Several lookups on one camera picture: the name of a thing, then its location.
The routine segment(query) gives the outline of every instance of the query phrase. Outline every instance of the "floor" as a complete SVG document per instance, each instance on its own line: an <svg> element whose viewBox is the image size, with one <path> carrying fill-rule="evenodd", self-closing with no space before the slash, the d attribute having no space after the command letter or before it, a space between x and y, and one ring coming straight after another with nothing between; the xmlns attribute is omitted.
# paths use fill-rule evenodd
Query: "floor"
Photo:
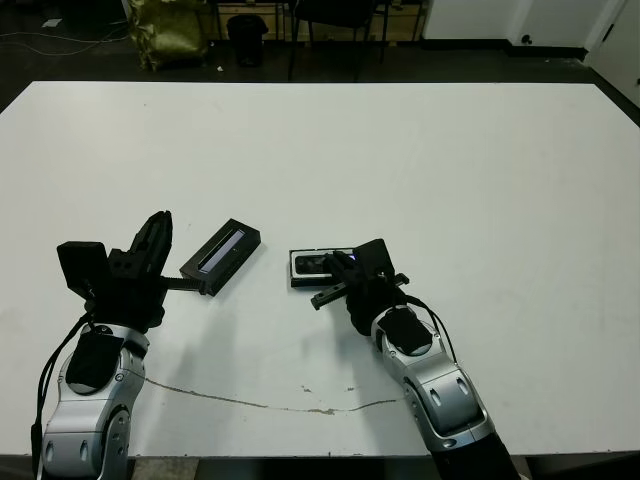
<svg viewBox="0 0 640 480"><path fill-rule="evenodd" d="M0 35L45 32L85 40L101 39L107 33L111 33L110 39L126 35L123 24L77 32L62 22L56 28L43 29L44 20L57 16L51 9L16 7L8 0L0 0ZM27 47L64 55L42 55ZM289 45L267 43L262 67L241 68L236 65L233 47L217 42L202 65L181 65L154 73L140 68L137 52L128 38L91 45L31 35L0 36L0 112L35 80L286 82L289 53ZM387 48L382 64L378 54L375 46L366 49L360 82L594 83L640 125L640 109L577 59L514 57L499 49L428 50L419 44ZM301 46L297 50L294 81L352 82L353 59L350 44Z"/></svg>

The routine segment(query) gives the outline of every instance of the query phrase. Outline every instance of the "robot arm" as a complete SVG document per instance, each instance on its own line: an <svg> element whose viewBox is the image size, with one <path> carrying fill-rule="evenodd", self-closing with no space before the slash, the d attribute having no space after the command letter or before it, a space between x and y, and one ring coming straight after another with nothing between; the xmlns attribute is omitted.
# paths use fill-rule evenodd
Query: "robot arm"
<svg viewBox="0 0 640 480"><path fill-rule="evenodd" d="M352 323L370 335L385 368L403 388L443 480L520 478L471 380L445 349L439 318L398 288L409 280L395 274L384 241L353 253L353 258L341 252L327 256L342 283L316 295L314 307L347 295ZM432 325L422 322L411 305L424 309Z"/></svg>
<svg viewBox="0 0 640 480"><path fill-rule="evenodd" d="M97 242L67 242L58 257L67 286L86 300L87 313L42 373L32 427L38 479L119 480L126 476L133 404L145 379L145 333L162 322L167 290L205 293L206 285L160 274L171 249L169 212L158 212L131 248L107 258ZM73 354L58 375L59 401L42 436L42 406L55 361L78 330Z"/></svg>

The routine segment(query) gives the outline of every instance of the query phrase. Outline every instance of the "bag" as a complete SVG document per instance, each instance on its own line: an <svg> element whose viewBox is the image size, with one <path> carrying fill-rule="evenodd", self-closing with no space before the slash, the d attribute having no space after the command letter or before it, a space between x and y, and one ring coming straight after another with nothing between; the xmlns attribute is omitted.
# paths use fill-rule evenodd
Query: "bag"
<svg viewBox="0 0 640 480"><path fill-rule="evenodd" d="M131 37L142 68L177 60L204 59L208 42L198 12L208 12L206 0L129 0Z"/></svg>

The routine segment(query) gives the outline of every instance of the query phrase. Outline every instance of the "black cable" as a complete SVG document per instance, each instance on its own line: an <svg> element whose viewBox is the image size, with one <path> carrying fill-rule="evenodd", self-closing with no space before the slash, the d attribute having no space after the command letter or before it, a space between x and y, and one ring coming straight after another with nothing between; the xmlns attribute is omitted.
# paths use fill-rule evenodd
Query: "black cable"
<svg viewBox="0 0 640 480"><path fill-rule="evenodd" d="M449 345L449 350L451 351L451 358L453 360L453 363L458 363L458 359L456 357L456 351L453 348L453 343L451 343L451 338L449 337L449 332L447 332L447 327L444 326L444 323L442 323L442 320L440 320L440 317L438 316L438 314L433 310L431 310L429 305L427 305L417 297L407 295L407 303L410 303L417 307L424 308L429 314L429 316L431 317L431 321L433 322L433 327L436 329L436 332L438 332L438 334L440 334L440 328L438 327L438 323L440 324L440 326L442 327L442 330L444 331L444 335L447 338L447 344Z"/></svg>
<svg viewBox="0 0 640 480"><path fill-rule="evenodd" d="M40 463L40 454L42 453L42 409L45 399L47 398L47 391L53 369L62 349L76 336L76 333L78 333L82 326L90 321L92 314L93 312L87 312L80 317L62 343L58 345L58 348L51 354L40 374L40 380L38 381L38 399L36 402L36 419L31 426L31 468L34 478L38 476L38 465Z"/></svg>

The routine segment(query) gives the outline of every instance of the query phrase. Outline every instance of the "scratch mark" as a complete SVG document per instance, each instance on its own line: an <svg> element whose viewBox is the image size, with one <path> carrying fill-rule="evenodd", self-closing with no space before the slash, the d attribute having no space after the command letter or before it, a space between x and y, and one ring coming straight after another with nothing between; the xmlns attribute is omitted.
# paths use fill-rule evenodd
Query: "scratch mark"
<svg viewBox="0 0 640 480"><path fill-rule="evenodd" d="M259 403L244 402L242 400L236 400L234 398L219 397L217 395L207 395L206 393L194 392L193 390L183 390L177 387L170 387L169 385L164 385L162 383L151 380L150 378L145 378L145 380L149 382L151 385L164 388L165 390L171 390L172 392L176 392L176 393L186 393L187 395L192 395L194 397L209 398L211 400L220 400L221 402L237 403L238 405L245 405L247 407L269 408L268 405L260 405Z"/></svg>
<svg viewBox="0 0 640 480"><path fill-rule="evenodd" d="M373 407L375 405L384 405L385 403L395 403L395 402L397 402L399 400L402 400L402 398L390 398L388 400L378 400L376 402L365 403L364 405L360 405L359 407L348 408L348 409L328 408L326 410L321 410L319 408L303 409L303 408L290 408L290 407L274 407L274 406L271 406L271 405L262 405L260 403L253 403L253 402L245 402L243 400L236 400L235 398L221 397L221 396L218 396L218 395L208 395L206 393L200 393L200 392L196 392L196 391L193 391L193 390L183 390L182 388L171 387L169 385L165 385L163 383L156 382L155 380L151 380L150 378L145 378L144 380L147 383L150 383L151 385L155 385L156 387L160 387L160 388L163 388L165 390L169 390L169 391L175 392L175 393L183 393L185 395L191 395L192 397L208 398L209 400L217 400L219 402L233 403L235 405L243 405L245 407L266 408L268 410L278 410L280 412L317 413L319 415L335 415L336 413L357 412L358 410L363 410L365 408Z"/></svg>

